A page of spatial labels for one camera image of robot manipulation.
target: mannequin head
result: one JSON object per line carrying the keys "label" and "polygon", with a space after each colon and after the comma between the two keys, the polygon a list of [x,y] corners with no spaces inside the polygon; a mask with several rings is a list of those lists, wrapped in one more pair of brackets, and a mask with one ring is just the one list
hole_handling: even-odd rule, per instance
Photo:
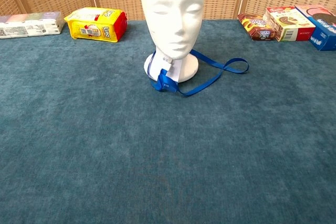
{"label": "mannequin head", "polygon": [[193,48],[203,19],[204,0],[141,0],[157,54],[173,60]]}

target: brown packet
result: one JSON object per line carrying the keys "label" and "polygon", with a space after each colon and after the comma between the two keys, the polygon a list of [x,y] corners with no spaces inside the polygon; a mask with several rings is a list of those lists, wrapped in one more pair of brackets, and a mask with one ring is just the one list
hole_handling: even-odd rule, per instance
{"label": "brown packet", "polygon": [[275,32],[260,15],[241,13],[238,19],[253,40],[273,40]]}

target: teal carpet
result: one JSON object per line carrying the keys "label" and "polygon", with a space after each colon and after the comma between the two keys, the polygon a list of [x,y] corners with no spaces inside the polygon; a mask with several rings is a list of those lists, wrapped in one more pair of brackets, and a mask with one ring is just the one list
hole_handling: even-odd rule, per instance
{"label": "teal carpet", "polygon": [[0,49],[0,223],[335,223],[336,51],[206,20],[194,49],[250,71],[184,98],[151,87],[145,22]]}

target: yellow snack bag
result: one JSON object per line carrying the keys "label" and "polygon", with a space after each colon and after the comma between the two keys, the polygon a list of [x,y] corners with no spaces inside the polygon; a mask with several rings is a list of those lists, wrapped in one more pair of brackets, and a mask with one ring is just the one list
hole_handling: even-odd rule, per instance
{"label": "yellow snack bag", "polygon": [[126,14],[118,9],[85,7],[72,12],[64,20],[73,39],[118,42],[127,28]]}

